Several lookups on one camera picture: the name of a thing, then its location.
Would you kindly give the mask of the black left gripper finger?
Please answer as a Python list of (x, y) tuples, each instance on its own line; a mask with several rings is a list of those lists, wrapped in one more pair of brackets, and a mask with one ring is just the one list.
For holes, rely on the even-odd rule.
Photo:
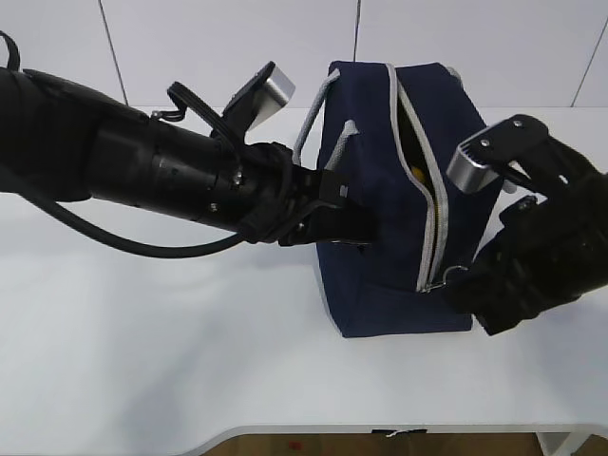
[(372, 210), (348, 202), (342, 208), (314, 209), (305, 222), (303, 242), (367, 245), (374, 243), (377, 236), (378, 221)]

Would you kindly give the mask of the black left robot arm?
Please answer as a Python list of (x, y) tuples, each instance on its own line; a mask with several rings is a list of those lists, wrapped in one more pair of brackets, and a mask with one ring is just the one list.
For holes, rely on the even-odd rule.
[(347, 180), (294, 164), (277, 142), (244, 141), (267, 74), (217, 113), (182, 84), (149, 116), (32, 69), (1, 72), (1, 163), (49, 200), (91, 198), (234, 233), (250, 243), (372, 243), (378, 222)]

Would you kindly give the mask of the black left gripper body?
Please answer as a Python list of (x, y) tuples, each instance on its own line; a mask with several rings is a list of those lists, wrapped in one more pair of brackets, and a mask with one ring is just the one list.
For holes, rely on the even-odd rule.
[(245, 241), (276, 242), (318, 208), (342, 209), (347, 204), (347, 180), (332, 170), (312, 170), (293, 163), (292, 150), (277, 142), (258, 142), (244, 149), (244, 157), (269, 175), (259, 180), (263, 191), (237, 223)]

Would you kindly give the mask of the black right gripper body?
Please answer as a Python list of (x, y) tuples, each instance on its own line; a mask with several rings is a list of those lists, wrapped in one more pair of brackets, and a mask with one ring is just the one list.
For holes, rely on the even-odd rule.
[(553, 170), (535, 178), (544, 201), (504, 209), (502, 230), (444, 289), (445, 302), (489, 335), (607, 284), (607, 176), (562, 142), (547, 160)]

